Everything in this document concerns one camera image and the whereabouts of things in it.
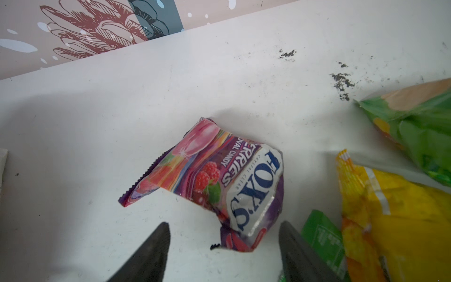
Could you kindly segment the green snack bag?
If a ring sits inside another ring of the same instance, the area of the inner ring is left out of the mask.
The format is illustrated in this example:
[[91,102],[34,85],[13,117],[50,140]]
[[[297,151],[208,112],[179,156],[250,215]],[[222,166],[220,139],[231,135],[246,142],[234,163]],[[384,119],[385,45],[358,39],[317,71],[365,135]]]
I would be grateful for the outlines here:
[[[317,255],[337,274],[341,282],[351,280],[346,266],[342,234],[323,212],[313,210],[302,230],[298,232]],[[287,282],[283,271],[279,281]]]
[[451,80],[358,101],[375,127],[433,180],[451,185]]

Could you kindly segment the yellow snack bag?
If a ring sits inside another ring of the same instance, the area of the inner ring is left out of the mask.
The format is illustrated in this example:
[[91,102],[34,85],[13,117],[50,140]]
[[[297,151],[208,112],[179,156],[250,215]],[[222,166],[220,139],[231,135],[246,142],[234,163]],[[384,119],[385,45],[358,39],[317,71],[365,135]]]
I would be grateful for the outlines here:
[[342,238],[354,282],[448,282],[451,196],[400,175],[336,158]]

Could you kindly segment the white printed paper bag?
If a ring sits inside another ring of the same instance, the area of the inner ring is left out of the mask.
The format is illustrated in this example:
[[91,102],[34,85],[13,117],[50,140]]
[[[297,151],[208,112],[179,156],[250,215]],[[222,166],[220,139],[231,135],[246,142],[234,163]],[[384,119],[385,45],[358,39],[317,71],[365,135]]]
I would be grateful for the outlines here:
[[8,150],[1,148],[0,149],[0,188],[2,188],[2,182],[3,182],[7,158],[8,158]]

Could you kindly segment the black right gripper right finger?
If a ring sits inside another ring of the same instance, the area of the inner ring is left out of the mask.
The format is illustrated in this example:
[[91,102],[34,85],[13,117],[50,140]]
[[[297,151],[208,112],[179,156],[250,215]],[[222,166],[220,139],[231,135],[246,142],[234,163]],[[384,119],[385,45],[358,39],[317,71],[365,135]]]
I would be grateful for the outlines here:
[[288,282],[340,282],[341,279],[288,222],[278,233],[283,272]]

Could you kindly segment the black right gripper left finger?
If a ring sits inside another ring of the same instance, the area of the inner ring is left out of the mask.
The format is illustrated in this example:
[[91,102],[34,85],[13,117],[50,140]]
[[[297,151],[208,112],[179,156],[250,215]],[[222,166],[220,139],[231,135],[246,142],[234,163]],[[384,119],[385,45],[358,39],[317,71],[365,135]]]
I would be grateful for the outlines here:
[[170,247],[169,224],[163,222],[108,282],[161,282]]

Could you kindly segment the purple Fox's berries candy bag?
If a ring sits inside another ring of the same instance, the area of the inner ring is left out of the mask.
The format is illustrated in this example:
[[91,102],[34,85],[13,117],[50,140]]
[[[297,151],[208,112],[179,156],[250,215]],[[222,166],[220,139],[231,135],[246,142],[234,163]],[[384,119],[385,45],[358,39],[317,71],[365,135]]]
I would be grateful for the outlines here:
[[216,214],[221,223],[219,248],[251,252],[282,212],[283,172],[280,150],[201,118],[119,203],[127,207],[165,189]]

